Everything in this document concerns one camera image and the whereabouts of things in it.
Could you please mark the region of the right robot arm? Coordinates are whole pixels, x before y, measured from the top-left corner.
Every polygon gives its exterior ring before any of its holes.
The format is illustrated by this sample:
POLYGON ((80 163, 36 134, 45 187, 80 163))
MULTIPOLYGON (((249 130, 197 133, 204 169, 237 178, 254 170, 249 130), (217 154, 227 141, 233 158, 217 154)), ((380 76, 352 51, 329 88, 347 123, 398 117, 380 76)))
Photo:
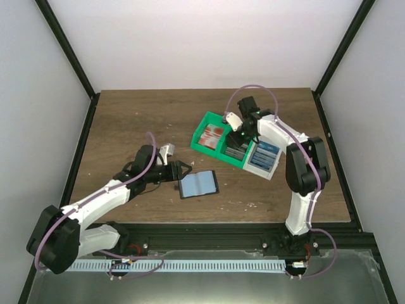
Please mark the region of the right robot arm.
POLYGON ((286 254, 296 255, 308 240, 316 200, 330 180, 324 142, 289 127, 271 110, 261 110, 251 96, 241 99, 238 107, 240 115, 225 115, 231 128, 225 151, 244 152, 242 168, 267 180, 285 155, 285 180, 292 196, 280 242, 286 254))

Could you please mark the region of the black card holder wallet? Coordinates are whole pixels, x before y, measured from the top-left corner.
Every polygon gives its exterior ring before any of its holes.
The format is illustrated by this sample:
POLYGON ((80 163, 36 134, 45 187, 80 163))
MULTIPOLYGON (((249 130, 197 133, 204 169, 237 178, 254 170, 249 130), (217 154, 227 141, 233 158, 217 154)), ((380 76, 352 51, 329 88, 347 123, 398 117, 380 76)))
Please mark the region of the black card holder wallet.
POLYGON ((182 200, 220 192, 214 170, 187 174, 178 182, 178 188, 182 200))

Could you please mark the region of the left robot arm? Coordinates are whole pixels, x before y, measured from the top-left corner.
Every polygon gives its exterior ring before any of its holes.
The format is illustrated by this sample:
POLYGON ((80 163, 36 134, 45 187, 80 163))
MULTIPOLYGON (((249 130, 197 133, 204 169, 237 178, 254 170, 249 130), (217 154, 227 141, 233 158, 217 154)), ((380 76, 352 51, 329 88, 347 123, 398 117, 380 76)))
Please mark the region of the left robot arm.
POLYGON ((192 172, 192 166, 170 161, 172 144, 157 148, 143 145, 133 161, 128 162, 108 183, 84 199, 57 208, 43 209, 27 243, 39 271, 54 274, 66 271, 82 256, 110 250, 124 255, 129 248, 126 233, 115 224, 91 225, 113 209, 142 194, 148 184, 180 181, 192 172))

